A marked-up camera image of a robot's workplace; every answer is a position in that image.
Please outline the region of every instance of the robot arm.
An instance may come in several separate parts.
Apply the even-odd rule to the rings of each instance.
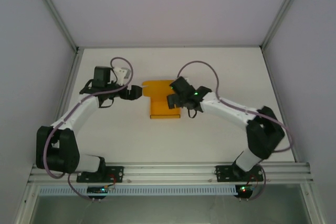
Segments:
[[[111,72],[116,76],[115,82],[110,80]],[[142,95],[142,88],[138,86],[132,86],[131,90],[125,87],[118,92],[110,92],[120,89],[124,79],[129,77],[129,73],[130,70],[123,68],[95,67],[94,78],[89,80],[80,91],[76,104],[51,126],[42,126],[37,131],[36,166],[38,168],[44,169],[43,152],[46,141],[52,130],[57,128],[47,149],[46,158],[50,170],[69,174],[97,171],[104,173],[106,168],[104,158],[80,153],[76,137],[81,127],[95,111],[108,108],[102,106],[106,100],[111,100],[112,103],[116,97],[135,100]]]
[[[228,104],[243,109],[243,111],[235,110],[221,103],[211,89],[201,86],[195,90],[183,77],[177,78],[170,86],[175,92],[167,96],[170,109],[186,107],[188,110],[210,113],[246,130],[248,148],[237,157],[232,165],[233,174],[237,178],[244,177],[255,165],[268,159],[285,136],[278,124],[247,113],[247,111],[254,111],[276,119],[272,109],[266,106],[261,110],[256,110],[221,98]]]

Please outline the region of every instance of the white table surface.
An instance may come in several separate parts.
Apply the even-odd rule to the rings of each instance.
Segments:
[[[276,98],[259,48],[118,48],[85,49],[79,66],[70,104],[93,78],[95,66],[109,66],[110,59],[125,57],[134,67],[132,84],[147,80],[174,79],[185,63],[203,60],[210,63],[220,79],[221,97],[261,108],[271,107],[281,119]],[[115,66],[126,67],[122,61]],[[215,77],[207,66],[193,64],[183,76],[198,88],[214,90]],[[136,101],[115,99],[108,109],[99,109],[77,136],[81,152],[102,156],[107,162],[233,162],[247,147],[246,133],[213,115],[199,113],[188,118],[151,120],[150,98]],[[289,145],[288,139],[278,148]],[[268,161],[294,161],[291,151],[273,154]]]

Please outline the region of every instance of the glass panel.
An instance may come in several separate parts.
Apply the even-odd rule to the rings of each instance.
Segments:
[[[30,224],[311,223],[299,186],[268,185],[254,201],[233,196],[118,196],[91,203],[79,197],[39,197]]]

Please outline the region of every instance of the orange object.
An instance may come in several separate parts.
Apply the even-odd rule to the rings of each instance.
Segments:
[[[174,91],[169,86],[174,80],[163,81],[145,81],[142,83],[142,94],[151,98],[151,119],[169,119],[180,118],[181,109],[169,109],[167,95],[173,94]]]

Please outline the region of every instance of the white ceiling panel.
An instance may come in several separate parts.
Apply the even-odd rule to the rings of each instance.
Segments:
[[[259,45],[283,0],[53,0],[79,46]]]

